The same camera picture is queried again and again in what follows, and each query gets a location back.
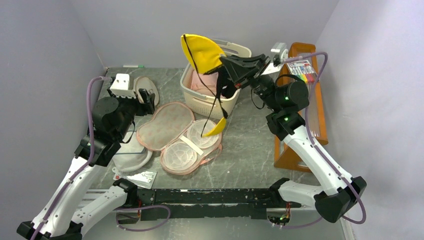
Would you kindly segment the yellow bra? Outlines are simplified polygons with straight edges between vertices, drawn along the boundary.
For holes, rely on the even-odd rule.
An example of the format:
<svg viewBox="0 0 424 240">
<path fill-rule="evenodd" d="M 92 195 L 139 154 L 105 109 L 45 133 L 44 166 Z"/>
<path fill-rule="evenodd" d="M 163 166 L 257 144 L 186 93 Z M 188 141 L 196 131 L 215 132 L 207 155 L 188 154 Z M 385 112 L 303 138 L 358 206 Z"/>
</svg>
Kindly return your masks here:
<svg viewBox="0 0 424 240">
<path fill-rule="evenodd" d="M 216 91 L 212 91 L 212 89 L 203 81 L 201 75 L 210 74 L 220 68 L 223 65 L 220 57 L 224 57 L 226 54 L 221 47 L 219 47 L 218 44 L 214 43 L 211 39 L 197 34 L 183 34 L 181 36 L 181 47 L 189 64 L 196 71 L 200 83 L 212 94 L 214 102 L 218 103 L 222 112 L 222 118 L 216 126 L 207 133 L 202 131 L 201 137 L 206 138 L 217 136 L 222 133 L 226 127 L 229 114 L 222 105 L 221 90 L 217 88 Z"/>
</svg>

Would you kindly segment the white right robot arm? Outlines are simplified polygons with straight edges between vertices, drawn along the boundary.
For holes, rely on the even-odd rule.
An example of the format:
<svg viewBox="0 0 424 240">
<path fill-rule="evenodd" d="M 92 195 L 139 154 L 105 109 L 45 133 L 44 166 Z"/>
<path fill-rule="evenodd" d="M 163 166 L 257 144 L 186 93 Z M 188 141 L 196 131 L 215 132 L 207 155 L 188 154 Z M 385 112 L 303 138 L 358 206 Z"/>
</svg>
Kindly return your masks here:
<svg viewBox="0 0 424 240">
<path fill-rule="evenodd" d="M 287 202 L 314 207 L 330 223 L 344 218 L 355 205 L 361 205 L 366 181 L 344 170 L 311 134 L 305 117 L 300 115 L 310 104 L 305 81 L 292 75 L 289 83 L 277 85 L 264 73 L 271 61 L 263 54 L 219 59 L 236 88 L 250 87 L 271 110 L 266 117 L 270 132 L 291 148 L 319 181 L 318 186 L 313 186 L 284 179 L 270 193 L 270 202 L 275 207 Z"/>
</svg>

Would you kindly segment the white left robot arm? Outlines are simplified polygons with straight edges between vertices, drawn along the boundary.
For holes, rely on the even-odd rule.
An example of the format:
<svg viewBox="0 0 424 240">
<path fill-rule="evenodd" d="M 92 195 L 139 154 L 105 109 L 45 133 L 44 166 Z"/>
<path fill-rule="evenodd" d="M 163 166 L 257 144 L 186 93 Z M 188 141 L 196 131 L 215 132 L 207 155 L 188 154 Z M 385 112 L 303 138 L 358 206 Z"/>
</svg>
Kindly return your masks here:
<svg viewBox="0 0 424 240">
<path fill-rule="evenodd" d="M 121 148 L 135 117 L 154 112 L 154 93 L 141 88 L 135 94 L 126 97 L 111 93 L 95 104 L 87 104 L 88 134 L 75 150 L 67 174 L 41 212 L 20 223 L 18 235 L 27 240 L 80 240 L 113 210 L 140 205 L 138 187 L 121 178 L 102 196 L 78 207 L 101 168 L 108 166 Z"/>
</svg>

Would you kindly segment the tulip print mesh laundry bag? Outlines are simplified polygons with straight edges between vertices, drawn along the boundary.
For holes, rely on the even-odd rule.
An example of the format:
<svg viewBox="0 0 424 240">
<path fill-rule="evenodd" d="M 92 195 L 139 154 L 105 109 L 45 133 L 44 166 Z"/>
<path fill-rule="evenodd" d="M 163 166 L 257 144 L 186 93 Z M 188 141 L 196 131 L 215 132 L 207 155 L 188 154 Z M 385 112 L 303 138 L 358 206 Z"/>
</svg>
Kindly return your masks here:
<svg viewBox="0 0 424 240">
<path fill-rule="evenodd" d="M 160 164 L 170 174 L 187 175 L 216 159 L 223 150 L 222 135 L 202 137 L 216 124 L 196 120 L 192 110 L 181 102 L 159 107 L 152 119 L 137 131 L 138 142 L 150 151 L 160 152 Z"/>
</svg>

